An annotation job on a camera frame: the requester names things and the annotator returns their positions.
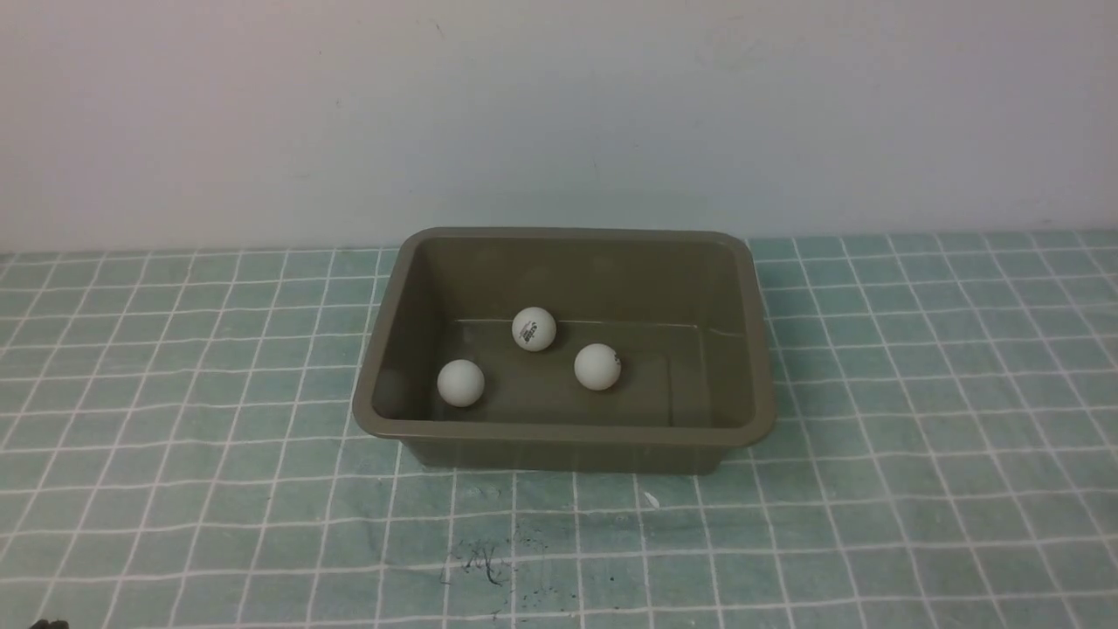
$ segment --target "white wall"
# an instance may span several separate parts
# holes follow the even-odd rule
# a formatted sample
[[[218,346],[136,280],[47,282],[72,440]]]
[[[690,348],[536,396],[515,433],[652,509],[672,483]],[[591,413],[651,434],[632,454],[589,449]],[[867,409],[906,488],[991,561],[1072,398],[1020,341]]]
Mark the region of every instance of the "white wall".
[[[1114,0],[0,2],[0,249],[1118,221]]]

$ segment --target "container rim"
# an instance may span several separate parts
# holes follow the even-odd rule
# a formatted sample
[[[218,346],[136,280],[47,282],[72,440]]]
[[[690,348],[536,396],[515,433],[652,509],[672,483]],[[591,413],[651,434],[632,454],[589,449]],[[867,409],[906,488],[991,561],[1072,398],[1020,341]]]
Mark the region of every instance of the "container rim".
[[[565,425],[513,425],[486,422],[435,422],[383,418],[372,408],[376,377],[380,372],[387,347],[387,334],[395,323],[404,290],[405,274],[418,246],[434,238],[568,238],[581,240],[690,241],[713,242],[730,249],[741,286],[741,307],[746,323],[746,341],[750,349],[749,368],[754,388],[752,418],[736,428],[612,427]],[[377,318],[364,361],[353,392],[352,412],[366,432],[383,439],[418,439],[425,441],[520,441],[566,445],[617,445],[742,448],[764,439],[776,426],[776,400],[773,391],[768,344],[765,339],[764,312],[752,254],[746,244],[729,234],[710,230],[672,229],[599,229],[584,227],[430,227],[413,234],[400,246],[396,265],[388,279],[381,314]]]

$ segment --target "ping pong ball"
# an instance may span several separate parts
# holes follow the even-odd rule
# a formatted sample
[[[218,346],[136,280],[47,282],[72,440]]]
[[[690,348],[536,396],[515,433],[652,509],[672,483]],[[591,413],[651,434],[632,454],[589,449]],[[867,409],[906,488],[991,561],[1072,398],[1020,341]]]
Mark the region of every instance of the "ping pong ball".
[[[622,375],[622,360],[608,345],[595,343],[575,358],[575,378],[590,391],[605,391]]]
[[[451,407],[470,407],[484,390],[485,377],[470,361],[451,361],[438,373],[438,394]]]
[[[529,352],[547,350],[556,340],[556,320],[542,307],[525,307],[512,320],[512,339]]]

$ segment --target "grid tablecloth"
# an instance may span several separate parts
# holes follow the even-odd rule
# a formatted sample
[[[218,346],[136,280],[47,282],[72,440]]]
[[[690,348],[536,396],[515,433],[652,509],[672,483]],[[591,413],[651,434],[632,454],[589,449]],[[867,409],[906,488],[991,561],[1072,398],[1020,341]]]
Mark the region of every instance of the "grid tablecloth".
[[[391,248],[0,257],[0,627],[1114,627],[1118,231],[749,244],[780,419],[700,478],[364,435]]]

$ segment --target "olive green plastic bin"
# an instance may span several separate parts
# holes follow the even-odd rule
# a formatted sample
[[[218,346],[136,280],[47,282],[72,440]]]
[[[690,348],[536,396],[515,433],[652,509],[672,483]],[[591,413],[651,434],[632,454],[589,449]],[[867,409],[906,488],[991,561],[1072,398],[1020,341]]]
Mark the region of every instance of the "olive green plastic bin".
[[[530,305],[558,322],[540,353],[512,339]],[[590,343],[622,360],[605,392],[575,380]],[[465,409],[435,387],[455,359],[485,374]],[[709,231],[420,231],[388,280],[353,416],[434,467],[710,473],[776,420],[752,257]]]

